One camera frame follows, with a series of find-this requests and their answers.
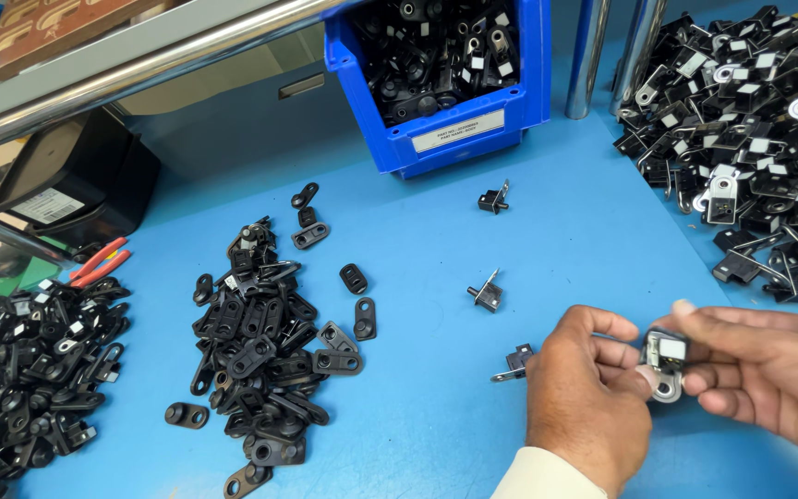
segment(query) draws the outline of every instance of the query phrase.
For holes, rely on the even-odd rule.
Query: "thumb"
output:
[[[614,392],[627,391],[642,401],[652,397],[658,388],[658,375],[651,366],[639,365],[627,369],[608,383],[608,389]]]
[[[750,362],[765,361],[772,340],[788,334],[776,329],[727,323],[698,310],[687,300],[674,301],[671,313],[680,333],[712,350]]]

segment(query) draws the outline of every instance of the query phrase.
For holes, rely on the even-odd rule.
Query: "white cloth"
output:
[[[605,499],[581,471],[549,450],[524,447],[497,484],[491,499]]]

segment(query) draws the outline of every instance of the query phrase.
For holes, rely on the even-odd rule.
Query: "red pliers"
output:
[[[84,288],[95,280],[98,280],[101,277],[111,273],[116,267],[120,266],[122,262],[131,256],[130,251],[127,249],[119,251],[116,253],[116,256],[113,256],[113,259],[106,262],[103,267],[96,267],[100,265],[100,263],[103,262],[107,256],[112,255],[114,251],[117,251],[117,249],[121,248],[122,245],[126,243],[127,239],[120,237],[112,243],[104,246],[104,249],[98,251],[94,254],[94,256],[89,258],[88,261],[85,262],[85,265],[79,268],[79,270],[70,273],[70,286],[73,286],[74,288]]]

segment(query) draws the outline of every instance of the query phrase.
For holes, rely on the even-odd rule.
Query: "hand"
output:
[[[609,497],[642,466],[652,430],[646,401],[658,386],[625,341],[636,326],[613,312],[575,305],[528,360],[526,445],[544,448],[581,471]]]
[[[798,314],[673,304],[661,326],[693,340],[684,391],[704,410],[798,445]]]

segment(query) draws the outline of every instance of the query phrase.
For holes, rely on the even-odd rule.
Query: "metal pole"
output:
[[[0,243],[14,246],[28,255],[35,256],[51,264],[70,268],[75,265],[73,256],[57,246],[42,241],[34,235],[15,229],[0,221]]]
[[[281,0],[0,115],[0,144],[322,20],[360,0]]]
[[[633,20],[629,25],[627,45],[624,47],[619,72],[615,80],[615,95],[608,112],[615,114],[622,104],[633,99],[633,93],[643,84],[658,39],[660,23],[667,11],[667,0],[637,0]]]
[[[596,83],[596,70],[599,68],[599,55],[605,39],[609,6],[611,0],[583,0],[581,3],[571,63],[571,81],[568,83],[566,99],[566,116],[573,120],[580,120],[590,113],[590,98]]]

